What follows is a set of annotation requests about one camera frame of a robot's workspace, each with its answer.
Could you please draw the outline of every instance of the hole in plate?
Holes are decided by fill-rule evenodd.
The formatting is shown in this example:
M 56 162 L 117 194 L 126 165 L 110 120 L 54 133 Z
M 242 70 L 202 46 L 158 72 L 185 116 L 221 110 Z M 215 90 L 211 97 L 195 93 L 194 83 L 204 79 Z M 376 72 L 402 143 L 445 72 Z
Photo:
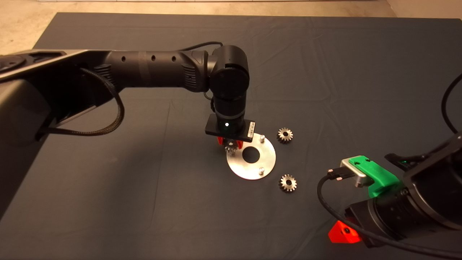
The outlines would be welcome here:
M 255 147 L 249 146 L 242 151 L 242 158 L 248 163 L 255 163 L 260 158 L 260 152 Z

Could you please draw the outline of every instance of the cable connector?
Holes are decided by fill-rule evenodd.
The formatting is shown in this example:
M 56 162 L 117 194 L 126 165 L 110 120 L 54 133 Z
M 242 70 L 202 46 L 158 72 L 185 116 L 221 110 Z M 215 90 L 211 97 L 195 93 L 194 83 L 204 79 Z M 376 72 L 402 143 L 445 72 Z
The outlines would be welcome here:
M 327 177 L 329 180 L 343 180 L 354 177 L 355 174 L 348 167 L 338 167 L 334 169 L 329 169 L 327 171 Z

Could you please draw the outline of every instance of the floor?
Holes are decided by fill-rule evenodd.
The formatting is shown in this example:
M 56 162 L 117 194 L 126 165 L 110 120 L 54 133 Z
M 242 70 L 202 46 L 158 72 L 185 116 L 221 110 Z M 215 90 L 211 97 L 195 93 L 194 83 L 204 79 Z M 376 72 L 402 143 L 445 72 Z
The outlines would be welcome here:
M 56 12 L 462 18 L 460 0 L 37 2 L 0 0 L 0 55 L 31 49 Z

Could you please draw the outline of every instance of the red plastic part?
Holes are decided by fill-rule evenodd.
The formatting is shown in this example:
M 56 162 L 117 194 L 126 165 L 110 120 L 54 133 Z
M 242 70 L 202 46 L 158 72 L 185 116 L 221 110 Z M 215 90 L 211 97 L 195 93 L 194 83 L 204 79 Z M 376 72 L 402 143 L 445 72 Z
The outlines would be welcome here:
M 223 138 L 223 137 L 217 136 L 217 139 L 218 139 L 218 144 L 219 144 L 219 145 L 222 145 L 222 144 L 223 144 L 224 138 Z M 238 140 L 238 141 L 236 141 L 236 142 L 237 142 L 237 148 L 242 149 L 242 146 L 244 145 L 244 141 L 239 141 L 239 140 Z
M 348 227 L 341 221 L 337 221 L 329 231 L 329 238 L 332 243 L 354 244 L 361 241 L 356 230 Z

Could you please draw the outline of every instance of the label sticker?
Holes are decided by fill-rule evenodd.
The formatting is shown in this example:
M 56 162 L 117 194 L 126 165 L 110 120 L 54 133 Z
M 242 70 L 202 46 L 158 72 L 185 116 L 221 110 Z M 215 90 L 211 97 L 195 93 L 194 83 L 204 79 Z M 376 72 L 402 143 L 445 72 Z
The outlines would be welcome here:
M 250 122 L 249 133 L 247 134 L 248 138 L 254 138 L 255 122 Z

